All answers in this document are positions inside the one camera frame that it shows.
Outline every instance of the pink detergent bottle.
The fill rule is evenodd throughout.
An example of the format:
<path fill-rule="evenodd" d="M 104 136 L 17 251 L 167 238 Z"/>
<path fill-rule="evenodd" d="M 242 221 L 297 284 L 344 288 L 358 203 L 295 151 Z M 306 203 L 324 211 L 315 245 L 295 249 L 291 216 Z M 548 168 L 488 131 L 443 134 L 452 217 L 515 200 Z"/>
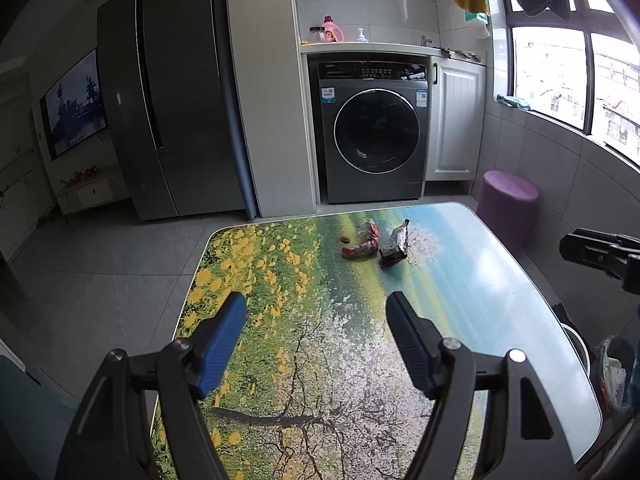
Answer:
<path fill-rule="evenodd" d="M 324 23 L 322 26 L 324 27 L 324 36 L 327 41 L 344 41 L 344 36 L 340 27 L 333 22 L 331 16 L 324 17 Z"/>

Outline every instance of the refrigerator door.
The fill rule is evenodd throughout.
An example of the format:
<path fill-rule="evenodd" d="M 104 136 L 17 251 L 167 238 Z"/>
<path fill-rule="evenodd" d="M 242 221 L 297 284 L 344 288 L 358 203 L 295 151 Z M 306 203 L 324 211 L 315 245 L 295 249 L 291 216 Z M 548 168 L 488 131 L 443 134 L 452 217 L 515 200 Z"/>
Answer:
<path fill-rule="evenodd" d="M 107 124 L 122 175 L 142 220 L 177 216 L 156 152 L 145 106 L 136 0 L 109 0 L 98 9 L 97 60 Z"/>
<path fill-rule="evenodd" d="M 211 0 L 143 0 L 158 155 L 180 215 L 244 209 L 218 76 Z"/>

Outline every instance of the television screen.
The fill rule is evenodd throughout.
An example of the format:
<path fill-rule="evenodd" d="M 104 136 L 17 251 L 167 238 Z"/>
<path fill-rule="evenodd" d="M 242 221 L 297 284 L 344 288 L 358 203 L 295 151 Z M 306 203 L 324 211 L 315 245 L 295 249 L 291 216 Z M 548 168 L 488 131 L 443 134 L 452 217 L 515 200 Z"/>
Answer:
<path fill-rule="evenodd" d="M 40 100 L 51 160 L 106 127 L 95 49 Z"/>

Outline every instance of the soap dispenser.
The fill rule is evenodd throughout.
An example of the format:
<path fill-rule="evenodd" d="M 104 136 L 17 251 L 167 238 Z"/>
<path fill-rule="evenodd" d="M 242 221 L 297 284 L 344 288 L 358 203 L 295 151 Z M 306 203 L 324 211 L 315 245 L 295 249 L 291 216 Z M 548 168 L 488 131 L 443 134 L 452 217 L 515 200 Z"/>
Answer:
<path fill-rule="evenodd" d="M 364 29 L 363 28 L 359 28 L 358 29 L 358 39 L 356 41 L 359 41 L 360 43 L 369 43 L 369 40 L 367 38 L 364 37 Z"/>

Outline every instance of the refrigerator label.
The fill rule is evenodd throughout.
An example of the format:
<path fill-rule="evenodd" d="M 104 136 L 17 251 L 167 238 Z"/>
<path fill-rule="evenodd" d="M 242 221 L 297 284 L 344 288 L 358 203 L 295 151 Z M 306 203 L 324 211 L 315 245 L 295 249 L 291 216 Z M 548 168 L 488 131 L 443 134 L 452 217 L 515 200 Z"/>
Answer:
<path fill-rule="evenodd" d="M 427 91 L 425 89 L 419 89 L 415 91 L 415 107 L 416 108 L 427 107 Z"/>
<path fill-rule="evenodd" d="M 322 88 L 322 104 L 335 103 L 335 88 Z"/>

